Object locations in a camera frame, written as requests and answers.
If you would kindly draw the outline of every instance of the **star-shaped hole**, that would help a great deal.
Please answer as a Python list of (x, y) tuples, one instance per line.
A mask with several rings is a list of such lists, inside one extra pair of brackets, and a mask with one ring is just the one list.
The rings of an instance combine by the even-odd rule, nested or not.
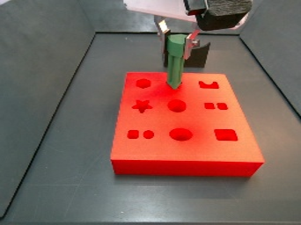
[(132, 109), (138, 109), (140, 113), (144, 113), (147, 109), (151, 109), (152, 107), (150, 106), (150, 101), (139, 101), (136, 100), (136, 105), (132, 107)]

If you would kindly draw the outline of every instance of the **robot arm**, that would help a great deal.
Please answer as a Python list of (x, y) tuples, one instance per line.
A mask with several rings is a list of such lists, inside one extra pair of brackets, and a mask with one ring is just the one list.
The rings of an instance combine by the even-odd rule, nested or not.
[[(251, 0), (123, 0), (123, 2), (128, 10), (155, 15), (163, 62), (164, 66), (168, 66), (167, 84), (172, 89), (180, 85), (184, 60), (190, 58), (191, 51), (199, 48), (199, 40), (196, 40), (199, 29), (212, 31), (238, 28), (242, 25), (239, 21), (246, 20), (251, 8)], [(164, 17), (192, 22), (194, 32), (188, 36), (170, 35)], [(208, 44), (202, 48), (198, 52), (203, 52), (202, 58), (206, 62)]]

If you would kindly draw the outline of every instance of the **red foam block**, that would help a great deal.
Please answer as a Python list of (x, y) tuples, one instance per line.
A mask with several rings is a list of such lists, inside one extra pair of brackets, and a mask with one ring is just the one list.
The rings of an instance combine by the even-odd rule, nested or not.
[(116, 174), (242, 176), (265, 162), (222, 74), (127, 74), (111, 148)]

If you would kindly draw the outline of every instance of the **circular hole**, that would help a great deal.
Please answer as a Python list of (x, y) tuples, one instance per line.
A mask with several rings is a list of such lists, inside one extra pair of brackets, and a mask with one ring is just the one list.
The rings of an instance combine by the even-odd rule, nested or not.
[(146, 131), (143, 132), (143, 137), (144, 137), (146, 139), (152, 138), (152, 137), (154, 137), (154, 132), (152, 132), (151, 130), (146, 130)]
[(186, 110), (186, 103), (178, 99), (174, 99), (168, 102), (168, 108), (175, 113), (180, 113)]
[(147, 79), (140, 79), (136, 81), (136, 86), (142, 89), (151, 87), (151, 81)]
[(170, 137), (176, 141), (186, 141), (192, 137), (192, 133), (188, 129), (175, 128), (170, 131)]

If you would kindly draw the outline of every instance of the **green block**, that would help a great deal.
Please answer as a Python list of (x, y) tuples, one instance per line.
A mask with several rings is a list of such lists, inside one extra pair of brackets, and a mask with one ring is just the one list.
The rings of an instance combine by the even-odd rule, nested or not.
[(168, 51), (168, 77), (167, 84), (172, 89), (178, 89), (180, 85), (182, 72), (183, 72), (183, 51), (184, 51), (184, 39), (187, 35), (174, 34), (167, 39), (167, 51)]

